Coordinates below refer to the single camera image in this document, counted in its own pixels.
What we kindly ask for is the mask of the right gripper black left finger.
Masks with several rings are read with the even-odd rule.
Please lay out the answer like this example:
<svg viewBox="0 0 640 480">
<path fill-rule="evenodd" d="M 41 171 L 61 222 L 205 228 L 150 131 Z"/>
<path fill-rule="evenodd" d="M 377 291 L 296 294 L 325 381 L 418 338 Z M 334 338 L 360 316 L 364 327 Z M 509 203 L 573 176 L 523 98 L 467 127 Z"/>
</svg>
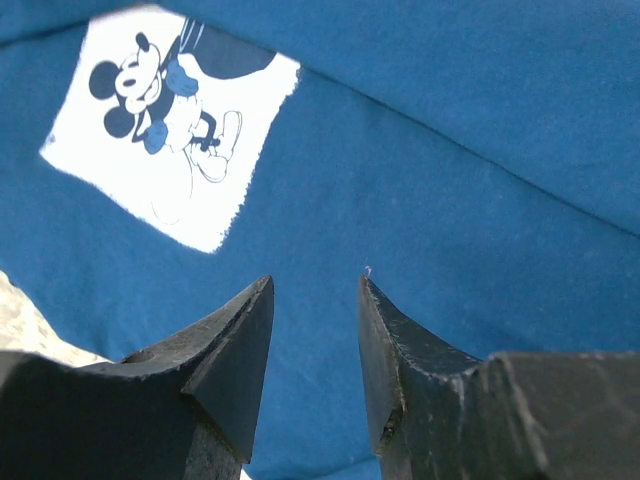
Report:
<svg viewBox="0 0 640 480">
<path fill-rule="evenodd" d="M 252 457 L 274 312 L 264 276 L 117 363 L 1 355 L 5 479 L 236 479 Z"/>
</svg>

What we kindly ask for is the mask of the blue Mickey Mouse t-shirt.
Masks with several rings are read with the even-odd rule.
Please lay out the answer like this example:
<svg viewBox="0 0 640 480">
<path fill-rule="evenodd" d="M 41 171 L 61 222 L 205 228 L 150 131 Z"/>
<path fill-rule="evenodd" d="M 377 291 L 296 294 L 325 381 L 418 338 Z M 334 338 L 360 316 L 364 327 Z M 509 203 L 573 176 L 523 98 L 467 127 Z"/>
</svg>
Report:
<svg viewBox="0 0 640 480">
<path fill-rule="evenodd" d="M 1 268 L 100 363 L 270 277 L 242 470 L 386 479 L 362 278 L 479 360 L 639 356 L 639 5 L 5 1 Z"/>
</svg>

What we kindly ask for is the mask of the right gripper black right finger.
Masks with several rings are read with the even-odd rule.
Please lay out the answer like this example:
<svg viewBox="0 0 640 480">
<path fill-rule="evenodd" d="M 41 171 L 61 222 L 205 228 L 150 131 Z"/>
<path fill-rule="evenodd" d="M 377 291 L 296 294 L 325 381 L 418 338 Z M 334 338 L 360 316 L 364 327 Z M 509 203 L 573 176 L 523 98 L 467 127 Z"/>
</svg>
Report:
<svg viewBox="0 0 640 480">
<path fill-rule="evenodd" d="M 635 479 L 635 352 L 479 360 L 359 282 L 371 448 L 386 479 Z"/>
</svg>

